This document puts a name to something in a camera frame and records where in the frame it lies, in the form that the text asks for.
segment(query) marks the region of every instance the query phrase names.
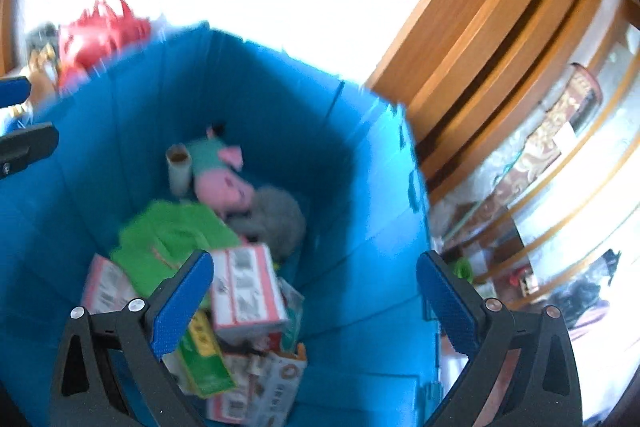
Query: screw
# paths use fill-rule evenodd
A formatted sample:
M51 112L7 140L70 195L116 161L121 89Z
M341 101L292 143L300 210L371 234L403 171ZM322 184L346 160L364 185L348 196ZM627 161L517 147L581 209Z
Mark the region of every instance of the screw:
M72 319L79 319L84 315L84 308L82 308L82 306L76 306L71 310L70 315Z
M499 312L502 309L502 303L498 299L487 299L484 305L492 312Z
M142 299L133 299L128 306L129 311L134 313L139 312L144 307L145 301L143 301Z
M546 307L546 314L549 315L549 317L551 317L552 319L559 319L561 315L560 310L555 306Z

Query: green packet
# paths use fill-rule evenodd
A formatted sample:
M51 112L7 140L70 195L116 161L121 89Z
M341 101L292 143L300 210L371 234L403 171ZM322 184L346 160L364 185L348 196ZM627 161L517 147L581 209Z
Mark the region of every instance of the green packet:
M177 353L187 373L191 390L200 398L208 398L236 387L203 311L197 311L193 315L187 332L178 344Z

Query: yellow label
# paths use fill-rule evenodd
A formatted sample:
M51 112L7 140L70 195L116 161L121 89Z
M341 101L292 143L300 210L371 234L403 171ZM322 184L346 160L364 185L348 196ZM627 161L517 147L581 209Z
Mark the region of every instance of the yellow label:
M197 311L189 323L189 332L201 357L212 357L218 350L211 334L211 326L204 312Z

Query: red plastic bag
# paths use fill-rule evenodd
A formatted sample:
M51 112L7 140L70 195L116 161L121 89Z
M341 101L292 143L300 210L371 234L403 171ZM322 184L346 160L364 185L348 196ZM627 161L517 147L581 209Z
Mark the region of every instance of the red plastic bag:
M60 63L63 71L87 71L101 58L128 44L149 38L149 20L135 17L124 0L120 0L120 4L121 16L116 15L106 1L96 1L91 13L84 10L77 21L60 26ZM63 74L59 86L69 87L65 84L71 78Z

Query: pink plush toy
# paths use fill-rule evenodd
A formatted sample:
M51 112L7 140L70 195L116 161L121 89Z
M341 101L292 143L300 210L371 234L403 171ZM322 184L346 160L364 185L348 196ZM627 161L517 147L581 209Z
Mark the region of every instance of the pink plush toy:
M207 137L187 144L193 166L193 189L200 203L221 219L251 209L254 188L235 174L242 168L239 147L228 147L211 130Z

